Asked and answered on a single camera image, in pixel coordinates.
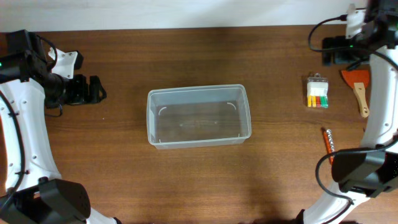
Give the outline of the red scraper with wooden handle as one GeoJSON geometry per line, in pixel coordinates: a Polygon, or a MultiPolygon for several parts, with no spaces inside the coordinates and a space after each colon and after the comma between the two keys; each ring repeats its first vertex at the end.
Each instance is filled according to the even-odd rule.
{"type": "Polygon", "coordinates": [[[360,115],[363,118],[367,118],[369,116],[369,107],[366,100],[366,88],[370,81],[369,72],[367,70],[342,70],[341,76],[345,83],[353,89],[360,115]]]}

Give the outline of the clear case of coloured bits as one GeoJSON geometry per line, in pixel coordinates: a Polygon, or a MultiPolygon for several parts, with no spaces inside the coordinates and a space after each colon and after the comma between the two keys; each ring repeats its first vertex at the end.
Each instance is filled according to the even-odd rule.
{"type": "Polygon", "coordinates": [[[319,73],[307,78],[307,106],[309,108],[328,108],[328,79],[319,73]]]}

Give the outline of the orange socket rail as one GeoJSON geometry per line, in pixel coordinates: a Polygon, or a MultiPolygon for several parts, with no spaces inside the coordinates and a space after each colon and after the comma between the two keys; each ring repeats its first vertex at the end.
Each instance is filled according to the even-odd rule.
{"type": "Polygon", "coordinates": [[[333,140],[333,134],[330,129],[321,128],[323,140],[325,142],[326,151],[328,154],[335,152],[335,145],[333,140]]]}

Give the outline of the clear plastic container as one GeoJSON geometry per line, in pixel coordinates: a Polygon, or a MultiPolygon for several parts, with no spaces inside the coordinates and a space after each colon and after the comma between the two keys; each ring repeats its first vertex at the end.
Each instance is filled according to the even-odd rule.
{"type": "Polygon", "coordinates": [[[241,144],[252,134],[240,84],[152,90],[146,117],[148,142],[156,149],[241,144]]]}

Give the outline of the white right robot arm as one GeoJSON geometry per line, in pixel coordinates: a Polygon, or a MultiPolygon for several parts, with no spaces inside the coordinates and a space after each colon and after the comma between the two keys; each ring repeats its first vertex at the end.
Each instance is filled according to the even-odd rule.
{"type": "Polygon", "coordinates": [[[344,36],[309,48],[322,54],[325,65],[369,64],[368,122],[358,148],[329,152],[317,162],[323,195],[294,223],[341,223],[358,205],[397,189],[397,1],[350,5],[339,20],[347,22],[344,36]]]}

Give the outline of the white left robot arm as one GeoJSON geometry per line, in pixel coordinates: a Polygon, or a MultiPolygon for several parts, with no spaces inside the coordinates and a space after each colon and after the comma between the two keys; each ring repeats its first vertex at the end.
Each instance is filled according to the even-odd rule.
{"type": "Polygon", "coordinates": [[[7,157],[6,223],[117,223],[92,208],[84,186],[63,180],[50,148],[45,110],[97,104],[97,76],[79,74],[83,56],[27,30],[6,35],[1,58],[1,126],[7,157]]]}

